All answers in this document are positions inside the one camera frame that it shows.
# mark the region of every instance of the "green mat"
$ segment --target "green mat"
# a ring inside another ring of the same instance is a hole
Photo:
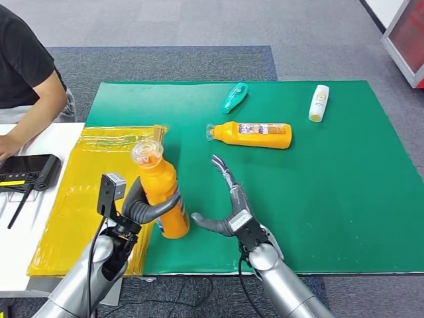
[[[330,87],[321,123],[308,120],[318,82],[252,82],[229,115],[220,106],[235,83],[103,83],[86,126],[168,125],[174,164],[189,213],[220,219],[230,211],[221,156],[247,192],[257,218],[297,273],[422,272],[424,185],[366,81]],[[287,150],[207,142],[207,123],[289,123]],[[235,272],[235,238],[193,222],[180,240],[152,236],[145,274]]]

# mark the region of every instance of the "person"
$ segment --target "person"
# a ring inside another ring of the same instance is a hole
[[[75,100],[50,55],[23,20],[0,5],[0,162],[52,122],[75,121]]]

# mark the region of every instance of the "yellow plastic bag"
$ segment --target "yellow plastic bag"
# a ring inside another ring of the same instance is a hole
[[[99,226],[97,212],[102,174],[115,172],[127,181],[127,191],[138,175],[130,152],[145,139],[162,142],[164,128],[84,128],[70,153],[57,196],[28,268],[28,276],[66,275]],[[116,202],[120,211],[123,199]],[[126,275],[142,273],[153,223],[143,225],[133,249]]]

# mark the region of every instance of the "orange bottle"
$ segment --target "orange bottle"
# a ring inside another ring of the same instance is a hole
[[[162,203],[180,191],[177,172],[163,159],[164,148],[157,141],[143,141],[135,145],[131,157],[140,165],[139,173],[147,200],[151,205]],[[174,209],[156,219],[162,235],[167,239],[179,239],[186,235],[190,222],[181,199]]]
[[[206,137],[209,141],[216,139],[226,144],[286,149],[291,142],[291,126],[229,121],[223,125],[207,125]]]

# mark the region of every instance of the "white table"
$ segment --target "white table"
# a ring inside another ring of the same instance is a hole
[[[62,168],[55,187],[38,193],[35,201],[25,203],[10,230],[8,224],[19,203],[8,202],[6,193],[0,193],[0,297],[48,297],[60,281],[60,278],[30,278],[26,276],[26,270],[44,232],[71,150],[84,125],[51,124],[19,153],[54,154],[62,161]],[[0,134],[6,134],[13,127],[0,125]],[[119,280],[102,303],[118,305],[121,283]]]

